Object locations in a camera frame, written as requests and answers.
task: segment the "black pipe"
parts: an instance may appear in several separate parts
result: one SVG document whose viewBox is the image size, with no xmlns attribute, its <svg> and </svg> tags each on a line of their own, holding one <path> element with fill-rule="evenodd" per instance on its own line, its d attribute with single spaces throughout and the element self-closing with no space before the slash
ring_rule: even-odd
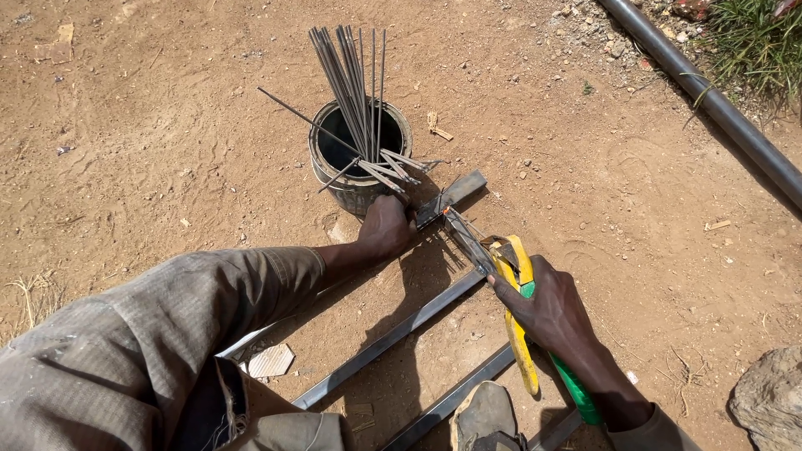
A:
<svg viewBox="0 0 802 451">
<path fill-rule="evenodd" d="M 629 0 L 599 0 L 613 17 L 646 49 L 685 92 L 700 102 L 707 114 L 802 209 L 802 173 L 738 111 L 730 100 L 703 77 L 666 36 Z"/>
</svg>

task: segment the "dirty shoe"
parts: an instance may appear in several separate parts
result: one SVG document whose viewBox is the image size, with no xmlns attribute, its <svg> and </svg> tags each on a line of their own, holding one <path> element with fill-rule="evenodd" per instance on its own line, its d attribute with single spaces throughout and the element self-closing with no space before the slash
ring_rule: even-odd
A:
<svg viewBox="0 0 802 451">
<path fill-rule="evenodd" d="M 456 408 L 450 426 L 454 451 L 472 451 L 477 440 L 493 433 L 515 437 L 515 413 L 507 389 L 491 380 L 480 383 Z"/>
</svg>

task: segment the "bucket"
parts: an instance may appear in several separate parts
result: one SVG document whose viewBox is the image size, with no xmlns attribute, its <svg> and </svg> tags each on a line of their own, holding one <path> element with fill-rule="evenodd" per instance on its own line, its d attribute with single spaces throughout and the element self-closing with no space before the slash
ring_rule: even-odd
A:
<svg viewBox="0 0 802 451">
<path fill-rule="evenodd" d="M 384 111 L 381 116 L 382 138 L 379 143 L 381 147 L 412 157 L 412 129 L 407 119 L 398 108 L 387 102 L 384 103 Z M 337 138 L 356 147 L 337 105 L 337 100 L 323 105 L 312 121 L 332 132 Z M 309 129 L 309 153 L 314 176 L 322 184 L 331 180 L 355 157 L 348 148 L 312 126 Z M 399 186 L 403 186 L 401 181 L 396 179 L 393 181 Z M 348 169 L 346 173 L 329 185 L 327 190 L 342 209 L 356 216 L 365 216 L 367 208 L 371 206 L 376 197 L 390 192 L 384 183 L 376 180 L 357 165 Z"/>
</svg>

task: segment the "grass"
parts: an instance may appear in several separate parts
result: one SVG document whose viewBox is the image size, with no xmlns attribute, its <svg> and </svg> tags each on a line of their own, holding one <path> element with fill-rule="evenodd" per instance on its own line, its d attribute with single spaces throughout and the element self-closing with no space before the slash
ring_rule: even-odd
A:
<svg viewBox="0 0 802 451">
<path fill-rule="evenodd" d="M 25 305 L 19 308 L 19 318 L 0 331 L 0 346 L 34 328 L 45 318 L 64 305 L 64 287 L 51 279 L 53 271 L 37 274 L 25 280 L 20 276 L 6 286 L 16 286 L 22 291 Z"/>
<path fill-rule="evenodd" d="M 714 50 L 716 84 L 730 98 L 757 96 L 779 110 L 802 89 L 802 6 L 778 18 L 776 0 L 719 0 L 711 6 L 705 43 Z"/>
</svg>

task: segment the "sandy soil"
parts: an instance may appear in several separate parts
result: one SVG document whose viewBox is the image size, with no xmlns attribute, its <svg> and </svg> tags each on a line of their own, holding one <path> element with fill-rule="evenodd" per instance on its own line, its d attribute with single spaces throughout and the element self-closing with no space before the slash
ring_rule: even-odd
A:
<svg viewBox="0 0 802 451">
<path fill-rule="evenodd" d="M 590 7 L 553 18 L 564 6 L 4 2 L 0 282 L 44 274 L 68 301 L 185 251 L 355 238 L 356 219 L 314 193 L 307 126 L 255 87 L 313 114 L 331 95 L 306 31 L 386 27 L 385 99 L 410 121 L 416 156 L 449 161 L 429 174 L 419 200 L 480 169 L 488 192 L 466 214 L 571 271 L 601 340 L 703 448 L 751 449 L 726 403 L 763 352 L 800 341 L 798 219 L 638 55 L 608 62 L 607 33 L 623 38 L 601 14 Z M 30 21 L 14 22 L 27 12 Z M 70 22 L 73 61 L 36 63 L 34 45 L 52 43 Z M 585 32 L 590 23 L 607 29 Z M 428 134 L 431 109 L 452 142 Z M 767 124 L 766 133 L 800 164 L 796 122 Z M 57 156 L 58 146 L 74 149 Z M 731 225 L 704 231 L 724 220 Z M 421 238 L 271 335 L 268 343 L 295 351 L 290 371 L 300 376 L 269 386 L 288 398 L 304 392 L 468 270 L 438 227 Z M 28 321 L 26 298 L 14 285 L 0 293 L 7 339 Z M 381 445 L 495 351 L 502 324 L 492 292 L 477 288 L 319 408 L 373 403 L 376 426 L 357 438 Z M 683 388 L 687 404 L 679 356 L 698 374 Z M 548 381 L 543 399 L 527 397 L 515 371 L 500 380 L 531 436 L 564 403 Z M 447 440 L 441 425 L 421 446 Z M 569 444 L 603 441 L 583 426 Z"/>
</svg>

